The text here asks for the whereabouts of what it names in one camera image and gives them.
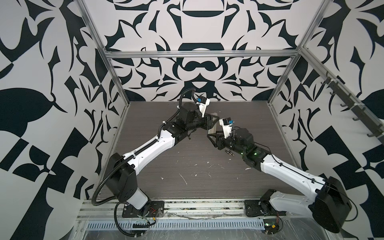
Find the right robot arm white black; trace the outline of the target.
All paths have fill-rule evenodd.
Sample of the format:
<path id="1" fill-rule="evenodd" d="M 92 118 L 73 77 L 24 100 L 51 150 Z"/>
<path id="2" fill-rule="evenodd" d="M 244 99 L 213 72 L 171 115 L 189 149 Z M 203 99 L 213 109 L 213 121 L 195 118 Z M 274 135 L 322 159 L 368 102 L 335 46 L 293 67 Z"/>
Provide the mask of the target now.
<path id="1" fill-rule="evenodd" d="M 271 175 L 300 192 L 300 195 L 279 191 L 267 194 L 267 201 L 274 210 L 311 217 L 332 233 L 341 231 L 352 210 L 352 203 L 338 179 L 318 177 L 280 160 L 269 147 L 256 143 L 245 128 L 231 133 L 220 131 L 207 137 L 218 150 L 228 149 L 239 154 L 249 167 Z"/>

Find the white remote control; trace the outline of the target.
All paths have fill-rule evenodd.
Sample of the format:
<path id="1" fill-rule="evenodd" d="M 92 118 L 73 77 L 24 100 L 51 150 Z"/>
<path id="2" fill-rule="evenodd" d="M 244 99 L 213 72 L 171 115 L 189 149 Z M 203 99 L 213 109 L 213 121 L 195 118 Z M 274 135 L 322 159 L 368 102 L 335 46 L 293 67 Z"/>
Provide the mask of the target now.
<path id="1" fill-rule="evenodd" d="M 218 124 L 219 124 L 219 122 L 217 122 L 216 124 L 210 124 L 210 129 L 208 130 L 208 134 L 215 134 L 217 132 Z"/>

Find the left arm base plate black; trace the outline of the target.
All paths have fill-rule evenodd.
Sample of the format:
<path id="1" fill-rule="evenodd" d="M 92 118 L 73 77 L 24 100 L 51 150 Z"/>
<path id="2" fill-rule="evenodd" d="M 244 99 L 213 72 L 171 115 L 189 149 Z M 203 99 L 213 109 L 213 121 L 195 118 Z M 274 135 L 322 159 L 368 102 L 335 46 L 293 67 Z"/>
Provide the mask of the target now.
<path id="1" fill-rule="evenodd" d="M 164 201 L 149 201 L 141 209 L 136 209 L 132 205 L 126 203 L 123 208 L 123 218 L 135 218 L 138 216 L 154 218 L 164 213 Z"/>

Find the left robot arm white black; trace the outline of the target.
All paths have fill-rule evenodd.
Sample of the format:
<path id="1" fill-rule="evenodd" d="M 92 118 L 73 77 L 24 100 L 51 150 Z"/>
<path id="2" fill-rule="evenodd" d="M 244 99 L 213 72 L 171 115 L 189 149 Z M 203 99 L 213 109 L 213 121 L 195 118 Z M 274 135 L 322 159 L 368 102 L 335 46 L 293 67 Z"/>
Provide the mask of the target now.
<path id="1" fill-rule="evenodd" d="M 168 121 L 162 123 L 155 137 L 131 152 L 113 154 L 99 189 L 106 186 L 113 194 L 113 200 L 146 212 L 151 200 L 138 187 L 137 176 L 157 156 L 189 138 L 197 129 L 211 130 L 219 117 L 205 113 L 206 107 L 199 103 L 183 104 Z"/>

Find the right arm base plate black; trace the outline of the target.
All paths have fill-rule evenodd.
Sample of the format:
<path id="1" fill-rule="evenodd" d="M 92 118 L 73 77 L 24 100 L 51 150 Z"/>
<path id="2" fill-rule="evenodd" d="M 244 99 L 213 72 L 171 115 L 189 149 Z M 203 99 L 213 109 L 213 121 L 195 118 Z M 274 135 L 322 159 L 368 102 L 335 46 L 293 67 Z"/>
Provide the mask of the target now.
<path id="1" fill-rule="evenodd" d="M 268 201 L 245 200 L 245 214 L 249 218 L 268 217 L 268 216 L 286 216 L 286 212 L 275 210 Z"/>

